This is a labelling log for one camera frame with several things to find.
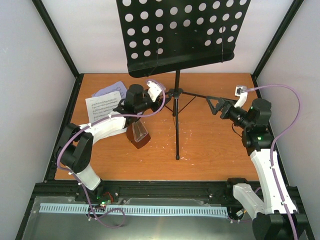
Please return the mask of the clear plastic metronome cover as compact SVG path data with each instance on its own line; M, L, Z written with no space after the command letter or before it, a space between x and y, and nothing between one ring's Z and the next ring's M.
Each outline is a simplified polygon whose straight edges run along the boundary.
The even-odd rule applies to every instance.
M148 135L148 131L144 124L139 120L132 124L133 138L135 142L140 142Z

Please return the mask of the brown wooden metronome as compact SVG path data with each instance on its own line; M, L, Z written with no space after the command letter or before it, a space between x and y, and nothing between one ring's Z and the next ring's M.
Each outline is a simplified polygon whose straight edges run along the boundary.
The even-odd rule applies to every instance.
M151 140L148 130L140 120L127 127L126 137L137 149L141 149Z

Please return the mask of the white sheet music paper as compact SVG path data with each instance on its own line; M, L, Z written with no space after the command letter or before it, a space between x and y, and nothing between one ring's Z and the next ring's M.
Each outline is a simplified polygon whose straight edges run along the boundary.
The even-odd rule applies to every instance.
M85 100L89 123L93 124L109 115L117 115L118 112L113 111L121 100L119 91L114 91L98 97L91 97ZM116 117L108 119L102 123L96 124L86 132L93 135L93 142L97 142L104 138L112 137L124 133L126 119L124 117Z

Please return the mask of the black music stand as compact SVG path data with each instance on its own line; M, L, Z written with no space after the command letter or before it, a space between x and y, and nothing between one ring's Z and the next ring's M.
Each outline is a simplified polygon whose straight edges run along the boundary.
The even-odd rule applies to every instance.
M232 60L249 5L248 0L118 0L129 75L175 72L168 100L177 117L181 70Z

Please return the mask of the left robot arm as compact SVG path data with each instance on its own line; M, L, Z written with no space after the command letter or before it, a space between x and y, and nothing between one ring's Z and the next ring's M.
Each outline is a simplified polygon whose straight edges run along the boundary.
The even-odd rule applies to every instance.
M82 125L70 123L60 136L54 150L56 166L83 185L92 201L99 201L104 195L102 180L90 164L93 145L146 117L147 110L157 114L166 104L165 87L155 80L148 80L146 84L148 89L140 84L130 85L125 98L106 116Z

